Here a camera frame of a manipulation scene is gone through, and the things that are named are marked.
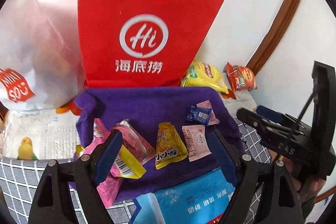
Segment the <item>person's right hand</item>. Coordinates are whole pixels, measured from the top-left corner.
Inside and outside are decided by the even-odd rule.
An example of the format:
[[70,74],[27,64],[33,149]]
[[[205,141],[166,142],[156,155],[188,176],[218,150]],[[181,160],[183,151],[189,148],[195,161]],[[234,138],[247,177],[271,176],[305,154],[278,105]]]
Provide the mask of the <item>person's right hand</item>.
[[305,222],[307,216],[313,210],[315,199],[318,193],[326,184],[326,177],[320,178],[319,176],[310,176],[310,178],[308,179],[308,181],[310,182],[308,189],[303,191],[302,190],[303,182],[301,182],[300,180],[301,176],[299,174],[298,164],[295,164],[286,157],[283,157],[282,161],[284,162],[287,170],[291,174],[293,186],[297,191],[297,196],[301,203],[303,221]]

